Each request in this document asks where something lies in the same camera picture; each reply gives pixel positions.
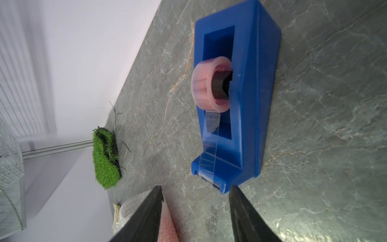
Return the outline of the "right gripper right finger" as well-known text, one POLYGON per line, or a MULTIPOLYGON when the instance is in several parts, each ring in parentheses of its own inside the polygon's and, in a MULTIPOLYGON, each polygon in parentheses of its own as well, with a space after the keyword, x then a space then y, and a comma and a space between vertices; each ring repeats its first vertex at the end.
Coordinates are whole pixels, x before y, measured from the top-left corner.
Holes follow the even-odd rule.
POLYGON ((231 187, 229 203, 236 242, 281 242, 238 186, 231 187))

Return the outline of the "pink tape roll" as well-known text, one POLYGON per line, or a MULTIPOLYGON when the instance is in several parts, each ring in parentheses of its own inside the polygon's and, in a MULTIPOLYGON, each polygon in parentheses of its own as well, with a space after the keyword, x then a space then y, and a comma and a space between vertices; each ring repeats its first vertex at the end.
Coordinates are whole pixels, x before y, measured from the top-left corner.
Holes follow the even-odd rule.
POLYGON ((202 132, 203 153, 197 174, 214 185, 221 114, 230 109, 227 83, 232 78, 231 61, 216 57, 200 62, 191 78, 191 93, 197 107, 205 112, 202 132))

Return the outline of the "red plastic wine glass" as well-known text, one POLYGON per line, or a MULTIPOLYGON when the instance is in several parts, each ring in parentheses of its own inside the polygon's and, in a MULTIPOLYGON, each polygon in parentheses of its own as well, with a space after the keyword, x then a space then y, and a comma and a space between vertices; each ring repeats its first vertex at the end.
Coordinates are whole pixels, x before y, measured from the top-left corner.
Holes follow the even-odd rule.
POLYGON ((160 227, 157 242, 179 242, 167 203, 162 201, 160 227))

